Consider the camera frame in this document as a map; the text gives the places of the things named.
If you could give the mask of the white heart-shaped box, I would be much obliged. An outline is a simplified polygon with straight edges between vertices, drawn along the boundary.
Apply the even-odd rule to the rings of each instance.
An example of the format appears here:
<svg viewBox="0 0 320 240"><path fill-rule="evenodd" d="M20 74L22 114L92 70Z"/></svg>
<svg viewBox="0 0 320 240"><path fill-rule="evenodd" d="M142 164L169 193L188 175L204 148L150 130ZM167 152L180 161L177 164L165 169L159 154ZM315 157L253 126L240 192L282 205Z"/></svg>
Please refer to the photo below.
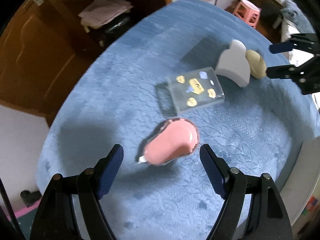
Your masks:
<svg viewBox="0 0 320 240"><path fill-rule="evenodd" d="M215 74L227 77L239 87L246 87L250 81L250 66L246 59L246 47L239 40L232 40L224 50L215 67Z"/></svg>

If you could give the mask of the black chalkboard eraser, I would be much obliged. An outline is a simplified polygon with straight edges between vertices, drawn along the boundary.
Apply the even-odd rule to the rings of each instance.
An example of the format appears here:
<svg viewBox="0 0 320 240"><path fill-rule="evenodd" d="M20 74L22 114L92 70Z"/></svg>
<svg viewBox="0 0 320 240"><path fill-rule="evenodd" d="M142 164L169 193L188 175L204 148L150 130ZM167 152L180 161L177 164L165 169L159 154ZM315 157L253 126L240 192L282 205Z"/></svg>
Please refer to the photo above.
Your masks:
<svg viewBox="0 0 320 240"><path fill-rule="evenodd" d="M31 207L34 205L38 200L41 199L42 194L40 191L30 192L28 190L24 190L20 193L20 197L24 202L26 207Z"/></svg>

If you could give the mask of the green chalkboard with pink frame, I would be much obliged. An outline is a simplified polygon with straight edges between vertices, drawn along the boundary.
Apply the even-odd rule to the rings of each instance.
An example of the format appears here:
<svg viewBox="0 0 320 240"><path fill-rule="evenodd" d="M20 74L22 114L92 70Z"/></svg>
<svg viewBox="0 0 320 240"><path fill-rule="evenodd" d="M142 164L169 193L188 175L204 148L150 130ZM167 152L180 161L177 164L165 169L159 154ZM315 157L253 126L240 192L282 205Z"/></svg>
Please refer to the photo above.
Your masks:
<svg viewBox="0 0 320 240"><path fill-rule="evenodd" d="M37 208L39 207L41 200L36 201L33 205L27 207L23 200L15 199L12 203L12 209L16 216L18 225L25 237L25 239L30 238L31 227L35 218Z"/></svg>

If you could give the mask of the pink plastic stool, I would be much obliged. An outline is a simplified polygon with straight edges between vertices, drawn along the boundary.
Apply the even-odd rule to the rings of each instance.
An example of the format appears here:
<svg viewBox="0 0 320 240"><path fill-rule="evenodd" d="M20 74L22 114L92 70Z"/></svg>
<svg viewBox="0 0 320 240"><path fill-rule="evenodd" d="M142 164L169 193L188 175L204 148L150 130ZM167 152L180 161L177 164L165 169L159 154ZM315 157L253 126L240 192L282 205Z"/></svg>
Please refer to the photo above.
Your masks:
<svg viewBox="0 0 320 240"><path fill-rule="evenodd" d="M259 22L261 10L248 0L241 0L235 7L233 15L254 29Z"/></svg>

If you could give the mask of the brown wooden cabinet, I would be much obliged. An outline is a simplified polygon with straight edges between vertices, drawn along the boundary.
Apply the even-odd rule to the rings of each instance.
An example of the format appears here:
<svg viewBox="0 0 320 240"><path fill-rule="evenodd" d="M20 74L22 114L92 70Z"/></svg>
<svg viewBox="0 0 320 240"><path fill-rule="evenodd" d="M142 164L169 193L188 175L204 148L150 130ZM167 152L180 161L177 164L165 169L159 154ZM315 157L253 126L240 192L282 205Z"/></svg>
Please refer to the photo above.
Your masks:
<svg viewBox="0 0 320 240"><path fill-rule="evenodd" d="M128 29L172 0L125 0L118 31L87 31L80 12L94 0L1 0L1 105L51 124L92 62Z"/></svg>

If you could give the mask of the beige oval compact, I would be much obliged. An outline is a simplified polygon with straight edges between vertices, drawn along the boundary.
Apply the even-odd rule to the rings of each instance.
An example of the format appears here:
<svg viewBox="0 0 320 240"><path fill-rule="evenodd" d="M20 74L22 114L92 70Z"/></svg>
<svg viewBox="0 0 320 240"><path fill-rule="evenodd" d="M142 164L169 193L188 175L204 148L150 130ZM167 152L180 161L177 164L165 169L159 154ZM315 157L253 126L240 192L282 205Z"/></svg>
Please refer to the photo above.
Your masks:
<svg viewBox="0 0 320 240"><path fill-rule="evenodd" d="M267 66L263 57L254 50L246 51L246 59L249 63L251 75L256 79L262 79L266 76Z"/></svg>

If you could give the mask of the pink correction tape dispenser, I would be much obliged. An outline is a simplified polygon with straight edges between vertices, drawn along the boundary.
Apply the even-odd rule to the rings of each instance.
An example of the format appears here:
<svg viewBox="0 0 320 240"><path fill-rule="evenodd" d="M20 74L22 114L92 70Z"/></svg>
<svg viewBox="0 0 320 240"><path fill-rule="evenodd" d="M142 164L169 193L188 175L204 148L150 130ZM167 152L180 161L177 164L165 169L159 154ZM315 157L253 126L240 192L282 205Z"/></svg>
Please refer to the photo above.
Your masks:
<svg viewBox="0 0 320 240"><path fill-rule="evenodd" d="M192 121L185 118L168 119L146 141L138 163L165 165L175 159L191 155L199 142L199 131Z"/></svg>

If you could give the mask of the clear box with stickers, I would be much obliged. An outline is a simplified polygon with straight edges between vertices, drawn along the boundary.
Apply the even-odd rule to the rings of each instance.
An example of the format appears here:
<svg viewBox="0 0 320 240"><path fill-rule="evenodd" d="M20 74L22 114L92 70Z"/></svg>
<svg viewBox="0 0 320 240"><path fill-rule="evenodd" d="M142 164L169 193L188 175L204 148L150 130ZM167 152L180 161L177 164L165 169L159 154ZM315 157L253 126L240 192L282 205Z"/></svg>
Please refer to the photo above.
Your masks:
<svg viewBox="0 0 320 240"><path fill-rule="evenodd" d="M180 115L224 102L225 94L212 67L168 76L156 85L162 113Z"/></svg>

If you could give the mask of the blue fluffy table cover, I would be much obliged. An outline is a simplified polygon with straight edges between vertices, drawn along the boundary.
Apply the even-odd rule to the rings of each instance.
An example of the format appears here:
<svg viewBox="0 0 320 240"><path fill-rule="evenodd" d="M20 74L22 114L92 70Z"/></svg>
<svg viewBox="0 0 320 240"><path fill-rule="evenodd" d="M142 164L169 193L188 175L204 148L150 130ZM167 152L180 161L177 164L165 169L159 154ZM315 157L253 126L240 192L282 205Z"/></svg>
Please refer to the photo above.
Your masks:
<svg viewBox="0 0 320 240"><path fill-rule="evenodd" d="M178 0L131 28L89 67L58 112L39 158L40 191L54 174L80 174L120 144L124 160L100 203L117 239L205 239L223 201L199 154L164 166L137 158L155 129L176 115L167 77L215 67L232 40L268 66L288 64L255 29L199 0ZM228 165L253 176L267 172L283 187L302 143L319 136L311 96L290 80L252 79L244 88L219 81L224 102L183 117Z"/></svg>

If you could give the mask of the folded pink cloth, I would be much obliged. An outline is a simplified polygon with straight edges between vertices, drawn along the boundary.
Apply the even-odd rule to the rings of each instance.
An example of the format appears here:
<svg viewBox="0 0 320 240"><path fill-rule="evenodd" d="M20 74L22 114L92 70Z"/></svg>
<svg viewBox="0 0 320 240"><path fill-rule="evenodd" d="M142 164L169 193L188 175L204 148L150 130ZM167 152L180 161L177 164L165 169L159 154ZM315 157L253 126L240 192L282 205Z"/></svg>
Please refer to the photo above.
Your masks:
<svg viewBox="0 0 320 240"><path fill-rule="evenodd" d="M83 27L98 29L132 8L133 5L125 0L94 0L78 16Z"/></svg>

